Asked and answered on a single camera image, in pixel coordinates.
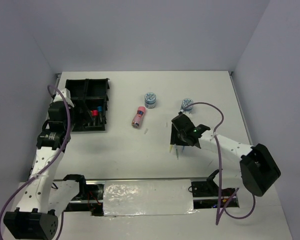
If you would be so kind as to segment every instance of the red object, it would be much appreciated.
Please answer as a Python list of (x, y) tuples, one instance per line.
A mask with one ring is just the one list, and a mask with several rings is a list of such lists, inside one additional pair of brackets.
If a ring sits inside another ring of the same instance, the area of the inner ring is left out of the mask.
[(92, 117), (98, 116), (98, 110), (92, 110)]

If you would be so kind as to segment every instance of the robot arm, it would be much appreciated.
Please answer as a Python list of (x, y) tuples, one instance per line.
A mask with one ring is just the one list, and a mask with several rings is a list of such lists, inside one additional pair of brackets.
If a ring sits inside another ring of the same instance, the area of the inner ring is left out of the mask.
[[(218, 153), (217, 142), (210, 127), (195, 125), (182, 112), (172, 119), (171, 145), (196, 146)], [(221, 154), (228, 160), (240, 163), (242, 182), (253, 195), (262, 197), (280, 177), (281, 172), (267, 147), (262, 144), (242, 144), (222, 135), (217, 135)]]
[[(73, 129), (74, 104), (70, 92), (61, 90), (69, 106)], [(30, 177), (35, 179), (26, 187), (15, 211), (6, 212), (3, 223), (16, 239), (51, 240), (58, 229), (58, 217), (75, 196), (83, 194), (86, 185), (82, 175), (67, 175), (58, 190), (51, 194), (51, 186), (65, 148), (43, 174), (38, 174), (59, 153), (67, 132), (67, 113), (61, 96), (57, 93), (48, 109), (48, 120), (37, 138), (37, 150)]]

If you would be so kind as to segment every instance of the plastic sheet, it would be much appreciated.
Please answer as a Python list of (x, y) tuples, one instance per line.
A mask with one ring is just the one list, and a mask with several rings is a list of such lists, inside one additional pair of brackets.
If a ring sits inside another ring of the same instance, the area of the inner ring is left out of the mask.
[(194, 213), (189, 179), (106, 181), (105, 216), (184, 215)]

